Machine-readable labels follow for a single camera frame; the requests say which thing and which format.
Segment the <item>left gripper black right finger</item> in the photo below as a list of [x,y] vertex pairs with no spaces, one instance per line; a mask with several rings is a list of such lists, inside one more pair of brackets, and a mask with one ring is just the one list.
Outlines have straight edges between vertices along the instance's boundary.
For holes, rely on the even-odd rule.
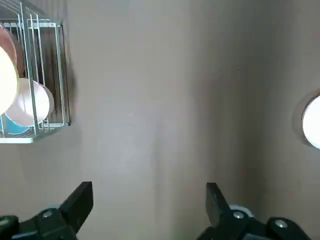
[[294,221],[271,217],[263,223],[241,205],[229,205],[215,182],[206,184],[205,209],[210,222],[198,240],[309,240]]

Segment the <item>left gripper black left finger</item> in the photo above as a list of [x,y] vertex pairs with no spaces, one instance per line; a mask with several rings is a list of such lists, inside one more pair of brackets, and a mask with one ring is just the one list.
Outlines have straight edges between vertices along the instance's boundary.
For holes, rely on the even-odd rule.
[[94,206],[93,184],[82,182],[58,207],[43,209],[28,220],[0,217],[2,240],[76,240]]

